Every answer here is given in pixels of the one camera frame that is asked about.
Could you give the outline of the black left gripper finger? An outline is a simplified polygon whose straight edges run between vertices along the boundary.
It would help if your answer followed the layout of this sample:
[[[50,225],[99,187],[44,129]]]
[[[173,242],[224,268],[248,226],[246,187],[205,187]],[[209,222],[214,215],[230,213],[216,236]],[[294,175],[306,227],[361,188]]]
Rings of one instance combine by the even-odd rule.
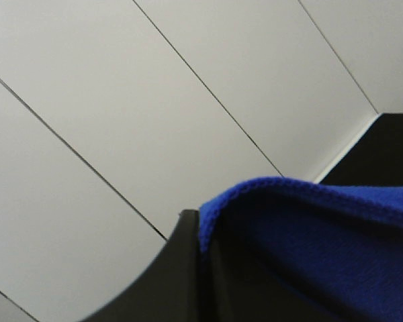
[[[86,321],[227,321],[198,232],[199,212],[183,210],[148,268]]]

